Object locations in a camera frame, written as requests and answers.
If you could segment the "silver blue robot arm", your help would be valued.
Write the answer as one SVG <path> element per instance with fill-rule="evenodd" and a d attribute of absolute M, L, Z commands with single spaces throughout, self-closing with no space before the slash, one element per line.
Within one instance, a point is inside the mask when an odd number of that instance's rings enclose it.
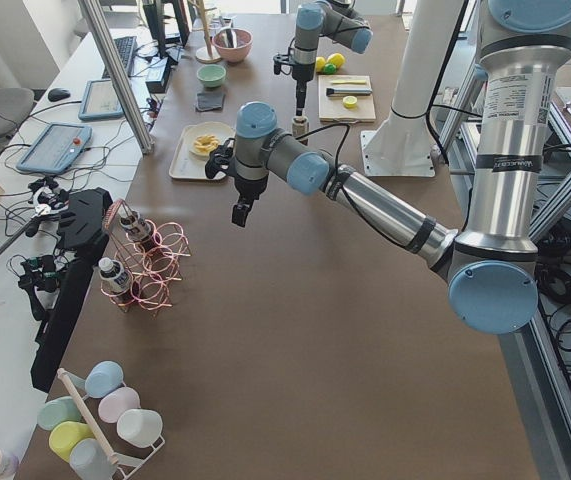
<path fill-rule="evenodd" d="M 243 225 L 269 175 L 325 193 L 448 283 L 452 309 L 470 327 L 515 331 L 534 316 L 537 249 L 529 234 L 555 75 L 571 58 L 571 1 L 484 1 L 477 57 L 487 73 L 469 218 L 449 229 L 348 165 L 280 129 L 263 102 L 241 107 L 230 174 Z"/>
<path fill-rule="evenodd" d="M 307 84 L 313 79 L 321 37 L 363 54 L 373 32 L 355 10 L 353 1 L 312 1 L 298 7 L 293 48 L 290 50 L 292 77 L 296 81 L 296 116 L 304 113 Z"/>

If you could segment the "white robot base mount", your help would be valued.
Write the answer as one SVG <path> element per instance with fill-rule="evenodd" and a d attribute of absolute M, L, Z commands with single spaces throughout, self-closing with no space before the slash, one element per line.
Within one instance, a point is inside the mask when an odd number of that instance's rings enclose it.
<path fill-rule="evenodd" d="M 361 140 L 369 177 L 435 175 L 429 111 L 450 45 L 465 16 L 464 0 L 422 0 L 413 12 L 401 72 L 388 118 Z"/>

